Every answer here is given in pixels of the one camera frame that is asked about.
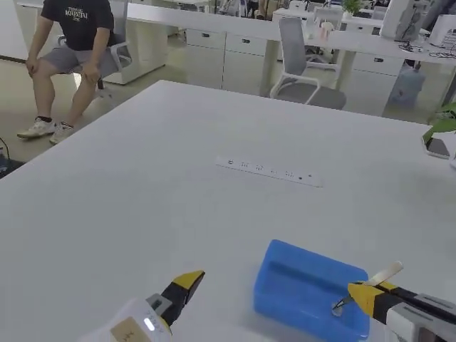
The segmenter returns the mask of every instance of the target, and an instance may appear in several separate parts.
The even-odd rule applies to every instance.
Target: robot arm
[[[385,324],[402,342],[456,341],[456,305],[415,294],[383,282],[378,286],[349,284],[361,310]]]
[[[106,325],[78,342],[170,342],[171,325],[196,291],[203,271],[175,278],[162,292],[148,299],[132,299]]]

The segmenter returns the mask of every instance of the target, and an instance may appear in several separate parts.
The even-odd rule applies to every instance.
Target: led light
[[[144,323],[149,328],[150,331],[154,331],[155,330],[155,327],[152,324],[152,322],[150,321],[150,319],[144,318]]]

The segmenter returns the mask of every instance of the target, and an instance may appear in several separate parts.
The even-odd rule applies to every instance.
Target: office chair
[[[316,32],[314,32],[314,34],[318,35],[318,30],[321,26],[321,23],[325,21],[332,23],[335,30],[340,30],[342,24],[342,16],[343,12],[341,9],[327,9],[322,7],[315,8],[315,10],[313,11],[313,17],[316,22]],[[315,46],[308,48],[306,58],[309,62],[315,62],[310,63],[309,67],[320,68],[325,70],[331,69],[336,72],[336,78],[339,77],[339,74],[341,72],[340,66],[338,66],[337,64],[332,64],[330,58],[322,56],[320,54],[320,48]]]
[[[305,105],[342,109],[345,94],[323,87],[316,78],[303,76],[309,62],[306,61],[306,44],[300,18],[282,18],[279,21],[284,70],[279,81],[271,89],[271,98]]]
[[[115,64],[118,67],[118,72],[128,67],[132,62],[130,52],[128,51],[127,42],[127,17],[128,17],[128,3],[130,0],[110,0],[111,11],[114,16],[114,34],[117,43],[111,46],[110,52],[114,58]],[[65,43],[65,36],[57,38],[59,46]],[[82,72],[82,66],[74,68],[70,73]],[[97,82],[97,92],[95,98],[106,98],[110,104],[114,106],[113,93],[105,87],[102,79]]]
[[[388,7],[375,6],[373,8],[372,19],[383,20],[385,18]]]

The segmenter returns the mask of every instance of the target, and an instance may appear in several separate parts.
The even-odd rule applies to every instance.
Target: person
[[[251,19],[255,19],[255,11],[259,8],[258,0],[249,0],[247,3],[247,13]]]
[[[38,54],[59,22],[66,42],[47,55]],[[109,46],[115,44],[114,18],[109,0],[45,0],[30,47],[26,67],[33,80],[37,117],[34,124],[17,135],[31,139],[51,135],[57,144],[74,131],[74,125],[92,102],[100,78],[117,71]],[[73,97],[66,121],[55,123],[51,108],[55,90],[51,77],[70,73],[81,66],[81,84]]]

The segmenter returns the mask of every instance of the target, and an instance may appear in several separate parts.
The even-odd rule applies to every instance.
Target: black t-shirt
[[[41,16],[59,22],[66,45],[73,50],[92,50],[98,28],[110,29],[108,46],[115,44],[109,0],[44,0]]]

